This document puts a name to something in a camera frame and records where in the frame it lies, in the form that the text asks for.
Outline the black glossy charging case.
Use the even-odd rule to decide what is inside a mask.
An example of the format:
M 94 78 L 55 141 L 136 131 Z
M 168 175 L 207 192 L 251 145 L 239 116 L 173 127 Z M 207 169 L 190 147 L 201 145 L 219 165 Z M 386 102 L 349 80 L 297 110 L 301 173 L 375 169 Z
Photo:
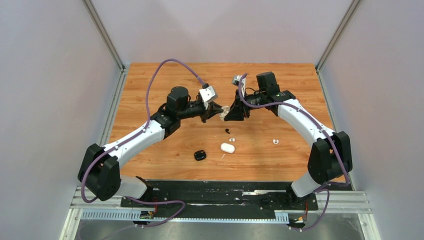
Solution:
M 207 153 L 205 150 L 198 150 L 194 152 L 193 157 L 196 161 L 202 161 L 207 158 Z

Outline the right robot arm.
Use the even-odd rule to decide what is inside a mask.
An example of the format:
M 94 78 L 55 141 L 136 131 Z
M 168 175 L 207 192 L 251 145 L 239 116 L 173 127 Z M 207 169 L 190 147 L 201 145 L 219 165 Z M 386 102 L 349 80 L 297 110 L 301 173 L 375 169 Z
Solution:
M 246 92 L 246 77 L 246 74 L 233 77 L 231 83 L 237 90 L 224 120 L 243 121 L 252 110 L 265 108 L 291 125 L 311 147 L 306 173 L 290 184 L 286 204 L 298 209 L 307 195 L 325 186 L 349 186 L 348 173 L 353 169 L 349 135 L 319 122 L 290 91 L 280 89 L 273 72 L 258 74 L 258 89 L 251 94 Z

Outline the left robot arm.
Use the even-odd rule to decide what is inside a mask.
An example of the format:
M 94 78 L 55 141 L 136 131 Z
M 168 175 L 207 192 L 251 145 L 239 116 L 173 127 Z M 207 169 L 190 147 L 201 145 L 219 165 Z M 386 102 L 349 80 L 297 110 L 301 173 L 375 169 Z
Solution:
M 200 117 L 208 119 L 223 112 L 215 103 L 215 89 L 205 84 L 195 100 L 182 86 L 171 89 L 166 102 L 138 129 L 121 139 L 99 146 L 90 145 L 84 155 L 77 178 L 81 189 L 90 190 L 95 200 L 106 201 L 115 195 L 132 197 L 140 206 L 149 206 L 153 193 L 141 177 L 121 176 L 121 168 L 151 145 L 158 143 L 181 126 L 181 120 Z

